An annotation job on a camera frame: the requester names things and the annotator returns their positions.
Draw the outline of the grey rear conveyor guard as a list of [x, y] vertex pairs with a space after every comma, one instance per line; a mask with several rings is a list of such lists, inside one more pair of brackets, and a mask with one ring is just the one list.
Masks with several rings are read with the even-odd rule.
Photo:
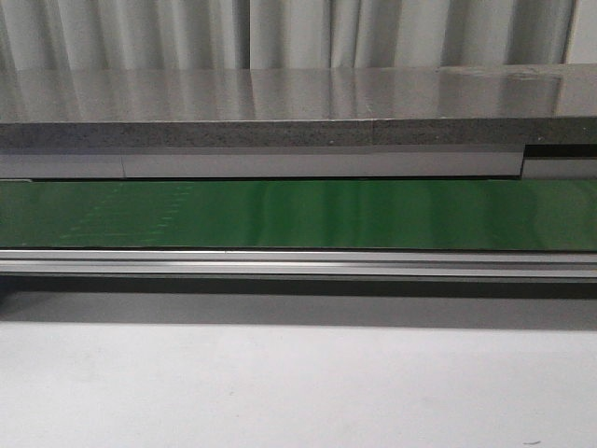
[[4, 147], [4, 179], [596, 176], [594, 144]]

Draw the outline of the aluminium front conveyor rail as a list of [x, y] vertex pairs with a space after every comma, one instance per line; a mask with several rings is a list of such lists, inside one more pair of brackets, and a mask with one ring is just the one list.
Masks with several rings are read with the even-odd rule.
[[4, 249], [1, 272], [593, 280], [596, 255], [495, 251]]

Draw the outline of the green conveyor belt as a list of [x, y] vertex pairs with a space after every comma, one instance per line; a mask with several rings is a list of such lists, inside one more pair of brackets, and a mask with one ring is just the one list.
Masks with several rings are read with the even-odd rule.
[[5, 248], [592, 251], [592, 180], [5, 182]]

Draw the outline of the grey stone slab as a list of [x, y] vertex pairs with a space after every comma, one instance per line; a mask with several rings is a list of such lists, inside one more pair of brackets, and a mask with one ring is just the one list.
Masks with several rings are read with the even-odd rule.
[[3, 147], [592, 145], [592, 64], [1, 76]]

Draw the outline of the white pleated curtain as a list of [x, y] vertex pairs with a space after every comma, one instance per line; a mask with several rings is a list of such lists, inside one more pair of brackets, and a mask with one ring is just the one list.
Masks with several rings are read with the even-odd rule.
[[588, 63], [592, 1], [5, 1], [5, 70]]

